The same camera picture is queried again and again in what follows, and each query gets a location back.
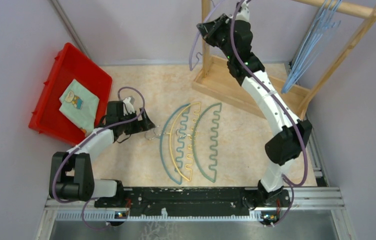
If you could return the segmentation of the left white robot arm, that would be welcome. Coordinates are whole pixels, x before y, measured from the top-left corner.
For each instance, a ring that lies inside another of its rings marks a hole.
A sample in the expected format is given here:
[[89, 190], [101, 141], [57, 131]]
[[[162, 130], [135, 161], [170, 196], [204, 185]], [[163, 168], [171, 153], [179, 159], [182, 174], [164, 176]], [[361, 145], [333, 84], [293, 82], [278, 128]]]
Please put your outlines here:
[[60, 203], [106, 198], [112, 206], [122, 206], [126, 193], [121, 181], [95, 179], [92, 163], [120, 135], [129, 137], [155, 127], [143, 107], [136, 111], [129, 99], [110, 101], [106, 114], [87, 138], [52, 156], [49, 196]]

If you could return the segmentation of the green wavy hanger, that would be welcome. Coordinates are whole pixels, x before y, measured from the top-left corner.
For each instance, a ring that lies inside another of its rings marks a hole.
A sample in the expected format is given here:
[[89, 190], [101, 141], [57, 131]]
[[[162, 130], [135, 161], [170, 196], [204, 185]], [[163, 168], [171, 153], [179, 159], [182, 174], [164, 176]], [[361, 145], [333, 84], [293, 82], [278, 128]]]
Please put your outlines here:
[[218, 176], [218, 171], [216, 167], [218, 166], [218, 156], [219, 156], [219, 151], [218, 151], [218, 146], [219, 146], [218, 137], [219, 137], [219, 127], [220, 127], [219, 121], [221, 119], [223, 103], [218, 102], [218, 103], [214, 103], [208, 106], [197, 118], [197, 121], [195, 122], [192, 132], [193, 133], [197, 132], [199, 123], [202, 120], [203, 116], [213, 108], [217, 108], [217, 110], [213, 111], [214, 118], [211, 120], [213, 126], [210, 128], [212, 135], [209, 138], [210, 141], [212, 142], [212, 144], [209, 146], [209, 150], [211, 151], [211, 154], [209, 155], [209, 160], [212, 161], [212, 164], [209, 164], [207, 167], [213, 173], [213, 176], [208, 175], [200, 164], [196, 145], [195, 145], [195, 141], [196, 141], [195, 136], [191, 140], [191, 145], [192, 145], [191, 148], [192, 148], [192, 156], [193, 156], [194, 162], [198, 170], [202, 174], [202, 176], [208, 181], [215, 183], [217, 181], [217, 176]]

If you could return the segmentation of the purple wavy hanger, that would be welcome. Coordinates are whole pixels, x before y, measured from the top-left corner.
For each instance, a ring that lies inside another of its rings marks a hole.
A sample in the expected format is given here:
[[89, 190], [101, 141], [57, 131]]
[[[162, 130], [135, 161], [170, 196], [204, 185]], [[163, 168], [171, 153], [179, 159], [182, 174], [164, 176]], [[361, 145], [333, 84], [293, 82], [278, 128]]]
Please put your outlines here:
[[[206, 17], [204, 18], [204, 20], [202, 22], [205, 23], [207, 20], [209, 20], [210, 17], [212, 16], [212, 14], [225, 1], [226, 0], [220, 0], [218, 3], [214, 4], [214, 2], [212, 0], [210, 0], [210, 2], [212, 3], [212, 9], [207, 13]], [[203, 56], [203, 54], [201, 52], [199, 52], [199, 51], [196, 54], [194, 54], [196, 46], [197, 46], [197, 43], [199, 41], [199, 38], [200, 38], [200, 32], [197, 31], [196, 35], [195, 35], [195, 38], [194, 38], [194, 41], [193, 41], [193, 43], [191, 45], [189, 55], [188, 55], [188, 67], [189, 67], [189, 71], [190, 72], [193, 71], [195, 69], [195, 67], [198, 65], [198, 63], [200, 62], [200, 58], [198, 57], [198, 55], [200, 55], [201, 57]]]

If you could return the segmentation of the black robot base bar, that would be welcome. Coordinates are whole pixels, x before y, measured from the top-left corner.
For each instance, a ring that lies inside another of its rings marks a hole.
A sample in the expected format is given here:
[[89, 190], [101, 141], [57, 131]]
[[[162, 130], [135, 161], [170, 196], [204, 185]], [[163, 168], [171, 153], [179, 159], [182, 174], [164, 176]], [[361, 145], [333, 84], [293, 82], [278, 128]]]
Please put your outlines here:
[[284, 189], [266, 200], [257, 187], [128, 187], [101, 197], [96, 208], [123, 208], [131, 217], [243, 217], [260, 207], [288, 207]]

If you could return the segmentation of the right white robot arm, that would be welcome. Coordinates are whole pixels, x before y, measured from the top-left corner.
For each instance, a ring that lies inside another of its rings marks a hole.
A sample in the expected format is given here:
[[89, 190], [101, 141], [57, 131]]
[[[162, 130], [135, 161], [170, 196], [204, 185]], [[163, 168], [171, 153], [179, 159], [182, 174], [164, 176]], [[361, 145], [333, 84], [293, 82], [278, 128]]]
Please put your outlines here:
[[271, 206], [283, 192], [292, 163], [304, 155], [312, 124], [291, 111], [272, 85], [265, 66], [252, 52], [253, 33], [246, 18], [222, 14], [196, 27], [208, 45], [223, 52], [230, 75], [252, 97], [270, 125], [273, 137], [264, 147], [270, 163], [257, 184], [256, 202]]

